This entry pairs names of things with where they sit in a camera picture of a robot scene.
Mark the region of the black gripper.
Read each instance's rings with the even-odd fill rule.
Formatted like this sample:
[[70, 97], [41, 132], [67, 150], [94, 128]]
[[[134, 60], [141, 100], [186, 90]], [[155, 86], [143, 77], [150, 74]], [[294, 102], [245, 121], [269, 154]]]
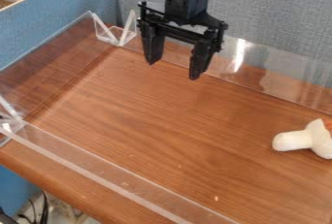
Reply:
[[220, 52], [229, 25], [202, 12], [190, 19], [169, 15], [161, 4], [149, 1], [138, 3], [141, 17], [145, 60], [154, 64], [163, 55], [165, 38], [173, 38], [194, 45], [189, 61], [189, 78], [197, 80], [206, 71], [214, 52]]

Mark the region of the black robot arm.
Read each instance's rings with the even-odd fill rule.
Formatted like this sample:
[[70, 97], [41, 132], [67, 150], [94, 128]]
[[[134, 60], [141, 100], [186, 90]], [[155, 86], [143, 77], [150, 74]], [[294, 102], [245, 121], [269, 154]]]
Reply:
[[229, 25], [207, 14], [209, 0], [165, 0], [165, 5], [142, 0], [138, 3], [145, 60], [153, 65], [163, 55], [167, 37], [193, 44], [189, 78], [206, 72], [213, 55], [222, 50]]

